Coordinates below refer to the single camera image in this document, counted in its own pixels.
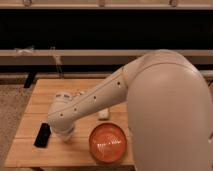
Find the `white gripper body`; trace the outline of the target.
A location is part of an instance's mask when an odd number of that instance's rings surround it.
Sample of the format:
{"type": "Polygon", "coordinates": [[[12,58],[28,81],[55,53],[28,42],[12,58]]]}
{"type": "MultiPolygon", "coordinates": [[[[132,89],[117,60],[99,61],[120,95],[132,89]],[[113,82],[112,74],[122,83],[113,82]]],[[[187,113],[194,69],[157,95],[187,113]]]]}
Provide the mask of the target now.
{"type": "Polygon", "coordinates": [[[64,142],[67,142],[74,133],[75,126],[72,125],[68,130],[65,131],[56,131],[55,134],[64,142]]]}

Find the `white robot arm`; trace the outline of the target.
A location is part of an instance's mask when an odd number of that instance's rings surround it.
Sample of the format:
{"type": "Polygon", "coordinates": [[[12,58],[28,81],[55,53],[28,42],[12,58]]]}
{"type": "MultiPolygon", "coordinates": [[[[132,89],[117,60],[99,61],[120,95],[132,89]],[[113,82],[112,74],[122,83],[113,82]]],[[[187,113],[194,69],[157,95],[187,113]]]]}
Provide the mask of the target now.
{"type": "Polygon", "coordinates": [[[122,102],[137,171],[213,171],[213,96],[175,51],[147,53],[80,96],[58,93],[47,122],[68,140],[76,120],[122,102]]]}

